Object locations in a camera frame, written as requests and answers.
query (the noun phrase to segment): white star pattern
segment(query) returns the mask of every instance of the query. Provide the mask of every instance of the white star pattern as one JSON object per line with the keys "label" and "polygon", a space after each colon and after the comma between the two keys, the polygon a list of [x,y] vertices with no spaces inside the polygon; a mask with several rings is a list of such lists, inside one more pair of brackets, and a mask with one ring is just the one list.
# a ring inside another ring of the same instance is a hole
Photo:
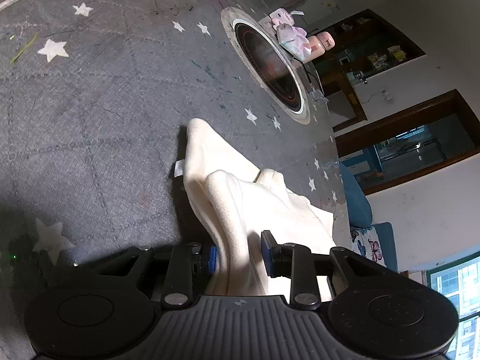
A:
{"label": "white star pattern", "polygon": [[277,128],[277,129],[279,129],[280,131],[282,131],[282,129],[280,128],[280,123],[278,122],[276,116],[273,117],[273,125],[275,126],[275,128]]}
{"label": "white star pattern", "polygon": [[200,21],[198,22],[197,27],[202,30],[202,33],[210,35],[210,33],[208,32],[208,27],[201,24]]}
{"label": "white star pattern", "polygon": [[311,188],[311,191],[310,192],[313,192],[315,191],[317,188],[315,188],[315,181],[314,179],[312,178],[308,178],[308,185],[310,186]]}
{"label": "white star pattern", "polygon": [[67,42],[54,42],[48,38],[43,49],[38,50],[37,53],[45,55],[47,62],[50,62],[56,56],[68,57],[68,54],[64,49],[66,44]]}
{"label": "white star pattern", "polygon": [[180,23],[177,23],[176,21],[172,21],[173,27],[179,30],[180,32],[184,32],[185,29],[180,25]]}
{"label": "white star pattern", "polygon": [[35,219],[35,225],[37,226],[38,241],[32,251],[46,251],[52,264],[57,265],[60,252],[74,248],[75,245],[62,235],[63,224],[61,222],[47,227],[40,219]]}
{"label": "white star pattern", "polygon": [[245,109],[245,112],[247,113],[247,119],[251,120],[251,122],[256,126],[257,123],[255,122],[255,120],[257,120],[257,117],[251,113],[250,109]]}
{"label": "white star pattern", "polygon": [[84,15],[88,16],[88,13],[93,10],[93,8],[87,7],[85,3],[81,3],[79,7],[72,5],[76,9],[75,15]]}
{"label": "white star pattern", "polygon": [[244,300],[244,299],[239,299],[239,300],[236,300],[236,301],[234,302],[234,304],[236,304],[237,306],[240,306],[240,307],[242,307],[244,304],[247,304],[247,303],[248,303],[248,302],[247,302],[246,300]]}

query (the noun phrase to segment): window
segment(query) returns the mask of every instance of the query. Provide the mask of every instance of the window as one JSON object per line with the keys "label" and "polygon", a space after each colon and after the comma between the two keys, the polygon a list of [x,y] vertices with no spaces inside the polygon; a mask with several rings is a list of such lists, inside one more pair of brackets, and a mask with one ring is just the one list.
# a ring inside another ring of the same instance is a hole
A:
{"label": "window", "polygon": [[425,126],[420,126],[420,127],[414,128],[410,131],[399,134],[399,135],[395,136],[395,138],[397,138],[397,140],[407,139],[407,138],[413,137],[414,135],[419,134],[419,133],[424,132],[424,131],[425,131]]}
{"label": "window", "polygon": [[480,356],[480,252],[427,271],[428,286],[445,295],[460,317],[457,336],[448,348],[450,360]]}

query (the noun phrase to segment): cream fleece blanket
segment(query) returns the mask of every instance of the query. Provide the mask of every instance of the cream fleece blanket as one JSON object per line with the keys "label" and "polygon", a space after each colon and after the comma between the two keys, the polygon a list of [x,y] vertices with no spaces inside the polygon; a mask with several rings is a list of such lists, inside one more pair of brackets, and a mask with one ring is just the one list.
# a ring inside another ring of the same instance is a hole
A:
{"label": "cream fleece blanket", "polygon": [[[270,230],[279,244],[294,242],[328,254],[333,214],[285,186],[283,175],[260,171],[201,119],[188,125],[184,185],[196,216],[217,245],[217,268],[207,288],[215,295],[276,295],[289,299],[290,280],[269,278],[260,234]],[[322,300],[330,299],[319,277]]]}

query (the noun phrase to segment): gray carpet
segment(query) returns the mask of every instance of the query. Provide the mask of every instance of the gray carpet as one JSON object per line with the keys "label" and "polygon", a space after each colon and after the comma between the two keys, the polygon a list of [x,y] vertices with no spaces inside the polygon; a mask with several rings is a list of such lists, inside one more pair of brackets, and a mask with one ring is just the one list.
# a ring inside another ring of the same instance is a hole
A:
{"label": "gray carpet", "polygon": [[[88,16],[75,15],[81,3]],[[172,172],[193,117],[258,167],[281,171],[291,190],[334,212],[334,232],[346,231],[326,106],[305,126],[275,104],[225,34],[229,6],[256,20],[268,12],[261,0],[20,0],[1,11],[0,358],[33,354],[23,310],[55,255],[38,250],[40,223],[61,228],[57,267],[208,237]],[[49,38],[66,42],[69,57],[38,54]]]}

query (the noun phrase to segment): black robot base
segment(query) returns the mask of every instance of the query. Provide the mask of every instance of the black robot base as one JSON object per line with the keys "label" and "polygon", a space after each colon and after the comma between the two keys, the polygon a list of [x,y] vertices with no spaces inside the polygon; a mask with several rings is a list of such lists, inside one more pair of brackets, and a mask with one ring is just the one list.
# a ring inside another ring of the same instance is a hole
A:
{"label": "black robot base", "polygon": [[[190,243],[168,253],[130,249],[37,296],[25,327],[47,359],[426,359],[443,357],[458,327],[437,292],[343,247],[329,255],[278,245],[262,233],[281,295],[203,295],[215,248]],[[327,276],[322,302],[316,276]]]}

